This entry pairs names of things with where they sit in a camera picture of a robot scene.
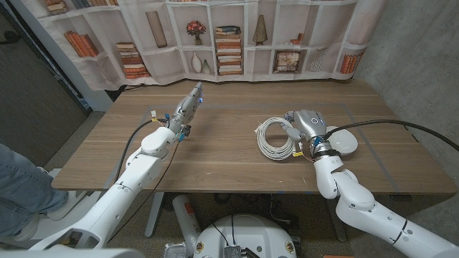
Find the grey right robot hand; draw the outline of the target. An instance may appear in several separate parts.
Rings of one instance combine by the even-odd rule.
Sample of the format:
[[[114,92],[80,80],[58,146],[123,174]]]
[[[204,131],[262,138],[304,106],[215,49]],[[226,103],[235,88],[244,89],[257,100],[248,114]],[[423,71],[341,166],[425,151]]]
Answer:
[[[326,123],[322,114],[314,110],[294,110],[284,115],[281,128],[294,141],[313,138],[326,134]]]

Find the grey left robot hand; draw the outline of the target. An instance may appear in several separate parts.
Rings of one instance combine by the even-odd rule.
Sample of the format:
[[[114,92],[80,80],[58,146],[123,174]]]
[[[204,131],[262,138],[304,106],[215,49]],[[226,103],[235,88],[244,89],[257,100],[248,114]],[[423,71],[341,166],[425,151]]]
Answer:
[[[188,125],[202,103],[202,95],[202,83],[198,82],[193,90],[176,106],[176,110],[166,127],[174,133],[178,133],[185,125]]]

